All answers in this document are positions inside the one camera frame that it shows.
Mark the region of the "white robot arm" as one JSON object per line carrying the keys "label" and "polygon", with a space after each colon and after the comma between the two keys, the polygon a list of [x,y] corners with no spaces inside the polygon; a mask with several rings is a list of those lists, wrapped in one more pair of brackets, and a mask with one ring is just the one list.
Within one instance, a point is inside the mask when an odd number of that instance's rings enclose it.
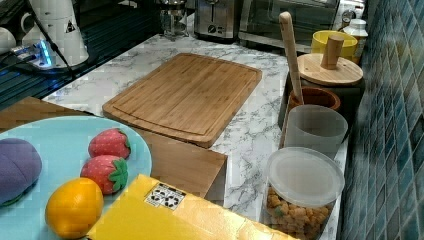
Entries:
{"label": "white robot arm", "polygon": [[20,14],[25,35],[20,46],[11,48],[18,59],[41,70],[71,68],[88,60],[72,0],[1,0],[3,26]]}

